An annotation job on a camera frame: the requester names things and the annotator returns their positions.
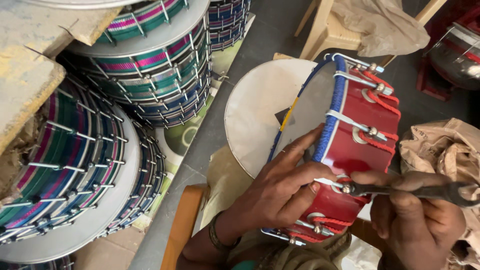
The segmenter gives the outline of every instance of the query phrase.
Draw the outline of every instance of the hand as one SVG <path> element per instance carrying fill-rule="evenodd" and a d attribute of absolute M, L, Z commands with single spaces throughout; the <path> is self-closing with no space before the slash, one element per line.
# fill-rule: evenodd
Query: hand
<path fill-rule="evenodd" d="M 403 176 L 383 172 L 354 172 L 359 184 L 391 185 L 390 196 L 376 196 L 370 217 L 378 236 L 385 239 L 408 270 L 438 270 L 453 244 L 465 231 L 462 210 L 447 201 L 419 199 L 406 191 L 451 182 L 444 175 L 408 172 Z"/>
<path fill-rule="evenodd" d="M 295 223 L 310 207 L 320 185 L 314 178 L 336 181 L 329 167 L 306 162 L 297 167 L 305 150 L 320 137 L 323 124 L 296 139 L 266 164 L 252 185 L 226 211 L 245 231 L 282 228 Z"/>

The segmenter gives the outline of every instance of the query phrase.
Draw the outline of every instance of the red drum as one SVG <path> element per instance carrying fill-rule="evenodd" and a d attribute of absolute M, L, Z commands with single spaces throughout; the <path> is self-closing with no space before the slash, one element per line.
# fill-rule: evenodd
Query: red drum
<path fill-rule="evenodd" d="M 386 171 L 395 153 L 400 112 L 398 99 L 393 95 L 391 86 L 372 73 L 379 71 L 383 71 L 383 68 L 341 54 L 326 55 L 325 60 L 312 69 L 301 86 L 275 138 L 269 134 L 274 141 L 271 150 L 268 146 L 260 150 L 250 149 L 246 156 L 261 157 L 265 152 L 270 152 L 270 161 L 294 139 L 325 123 L 320 140 L 306 152 L 300 163 L 310 159 L 322 162 L 337 175 L 338 182 L 350 181 L 348 176 L 355 171 Z M 264 78 L 278 79 L 277 76 Z M 230 114 L 227 108 L 227 137 Z M 259 139 L 256 138 L 256 131 L 249 130 L 249 134 L 248 141 L 257 145 Z M 241 147 L 232 143 L 230 146 L 237 159 L 242 160 L 238 158 L 241 156 Z M 352 197 L 333 186 L 321 185 L 312 206 L 296 224 L 262 231 L 298 245 L 303 245 L 298 238 L 321 242 L 336 233 L 342 233 L 370 200 L 369 197 Z"/>

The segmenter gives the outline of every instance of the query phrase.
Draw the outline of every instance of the fingernail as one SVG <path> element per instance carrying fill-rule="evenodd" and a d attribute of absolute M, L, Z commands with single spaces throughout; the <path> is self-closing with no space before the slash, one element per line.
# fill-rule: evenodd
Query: fingernail
<path fill-rule="evenodd" d="M 318 190 L 320 189 L 320 183 L 312 182 L 310 184 L 310 189 L 313 191 L 313 193 L 317 194 Z"/>

